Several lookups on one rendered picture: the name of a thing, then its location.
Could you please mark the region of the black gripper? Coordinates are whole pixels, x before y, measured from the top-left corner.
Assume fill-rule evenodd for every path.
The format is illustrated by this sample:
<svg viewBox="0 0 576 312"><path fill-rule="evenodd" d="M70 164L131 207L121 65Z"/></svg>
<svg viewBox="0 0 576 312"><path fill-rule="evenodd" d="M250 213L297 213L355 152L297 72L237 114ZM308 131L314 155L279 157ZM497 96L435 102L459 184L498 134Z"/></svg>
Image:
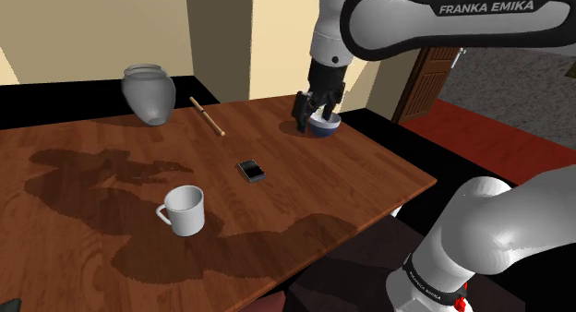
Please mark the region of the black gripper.
<svg viewBox="0 0 576 312"><path fill-rule="evenodd" d="M326 66L314 58L311 59L307 76L309 92L298 91L292 109L292 117L299 132L306 132L307 120L320 105L325 104L322 118L330 120L335 106L342 102L345 89L343 80L347 68L348 66Z"/></svg>

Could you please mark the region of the blue bowl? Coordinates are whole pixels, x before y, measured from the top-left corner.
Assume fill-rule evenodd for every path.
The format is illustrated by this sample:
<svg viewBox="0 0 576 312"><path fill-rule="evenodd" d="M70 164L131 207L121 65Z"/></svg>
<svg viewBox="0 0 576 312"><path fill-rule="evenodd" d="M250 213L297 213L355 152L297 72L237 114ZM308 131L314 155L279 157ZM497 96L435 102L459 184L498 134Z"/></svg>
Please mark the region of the blue bowl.
<svg viewBox="0 0 576 312"><path fill-rule="evenodd" d="M314 113L308 120L311 132L319 138L332 135L340 126L341 121L341 117L336 113L331 113L328 120L325 120L321 113Z"/></svg>

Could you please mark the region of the brown wooden table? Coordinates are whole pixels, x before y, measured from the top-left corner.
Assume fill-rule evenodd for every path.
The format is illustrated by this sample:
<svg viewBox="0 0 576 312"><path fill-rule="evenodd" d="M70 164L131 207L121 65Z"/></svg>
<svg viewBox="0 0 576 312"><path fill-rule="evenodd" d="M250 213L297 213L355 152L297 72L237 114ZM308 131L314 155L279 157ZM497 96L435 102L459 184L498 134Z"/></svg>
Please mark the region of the brown wooden table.
<svg viewBox="0 0 576 312"><path fill-rule="evenodd" d="M435 180L341 125L297 132L289 96L0 131L0 303L21 312L236 312ZM266 174L250 183L238 163ZM205 224L157 215L197 186Z"/></svg>

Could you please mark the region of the black phone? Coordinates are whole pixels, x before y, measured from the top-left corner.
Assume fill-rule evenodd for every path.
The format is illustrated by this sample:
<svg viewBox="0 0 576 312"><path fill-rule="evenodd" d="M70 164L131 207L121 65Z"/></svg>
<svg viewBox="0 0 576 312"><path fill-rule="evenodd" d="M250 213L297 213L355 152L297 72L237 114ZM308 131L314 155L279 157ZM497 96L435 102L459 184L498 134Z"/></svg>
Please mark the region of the black phone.
<svg viewBox="0 0 576 312"><path fill-rule="evenodd" d="M250 183L256 183L266 178L266 174L254 160L240 162L238 167Z"/></svg>

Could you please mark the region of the brown wooden door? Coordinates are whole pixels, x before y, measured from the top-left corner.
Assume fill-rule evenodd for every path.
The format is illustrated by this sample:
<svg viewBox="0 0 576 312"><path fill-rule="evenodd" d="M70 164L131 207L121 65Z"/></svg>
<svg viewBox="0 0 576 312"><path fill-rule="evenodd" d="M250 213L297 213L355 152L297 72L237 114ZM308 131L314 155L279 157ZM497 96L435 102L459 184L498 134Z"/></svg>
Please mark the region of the brown wooden door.
<svg viewBox="0 0 576 312"><path fill-rule="evenodd" d="M392 123L399 124L413 120L430 112L460 51L461 49L457 47L420 50L391 118Z"/></svg>

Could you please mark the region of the wooden stick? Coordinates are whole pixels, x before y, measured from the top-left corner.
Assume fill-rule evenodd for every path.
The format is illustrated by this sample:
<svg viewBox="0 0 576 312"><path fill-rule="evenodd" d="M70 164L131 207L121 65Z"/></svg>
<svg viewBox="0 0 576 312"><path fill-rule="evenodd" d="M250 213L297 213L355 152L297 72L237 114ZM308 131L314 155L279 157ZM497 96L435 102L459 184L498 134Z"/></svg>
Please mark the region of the wooden stick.
<svg viewBox="0 0 576 312"><path fill-rule="evenodd" d="M203 118L207 121L210 127L215 131L217 135L223 137L225 132L215 123L215 121L210 117L210 115L205 111L205 109L198 103L198 101L194 97L189 97L189 100L195 106L197 111L203 116Z"/></svg>

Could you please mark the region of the white mug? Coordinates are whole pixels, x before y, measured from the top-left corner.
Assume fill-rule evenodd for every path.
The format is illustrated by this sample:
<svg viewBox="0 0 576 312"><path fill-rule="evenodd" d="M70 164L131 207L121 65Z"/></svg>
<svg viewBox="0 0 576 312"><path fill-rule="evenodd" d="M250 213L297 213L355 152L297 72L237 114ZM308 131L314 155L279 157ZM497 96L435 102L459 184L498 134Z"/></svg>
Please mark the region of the white mug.
<svg viewBox="0 0 576 312"><path fill-rule="evenodd" d="M197 234L205 224L204 193L197 186L179 186L167 193L156 215L182 237Z"/></svg>

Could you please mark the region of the grey vase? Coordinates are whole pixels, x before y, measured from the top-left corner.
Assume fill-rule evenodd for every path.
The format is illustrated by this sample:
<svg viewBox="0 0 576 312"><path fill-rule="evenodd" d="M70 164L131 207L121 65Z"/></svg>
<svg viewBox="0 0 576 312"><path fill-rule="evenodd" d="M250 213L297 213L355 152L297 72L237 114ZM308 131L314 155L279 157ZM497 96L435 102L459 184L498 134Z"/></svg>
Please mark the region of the grey vase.
<svg viewBox="0 0 576 312"><path fill-rule="evenodd" d="M136 64L127 67L121 88L128 106L143 123L161 126L170 120L176 88L161 66Z"/></svg>

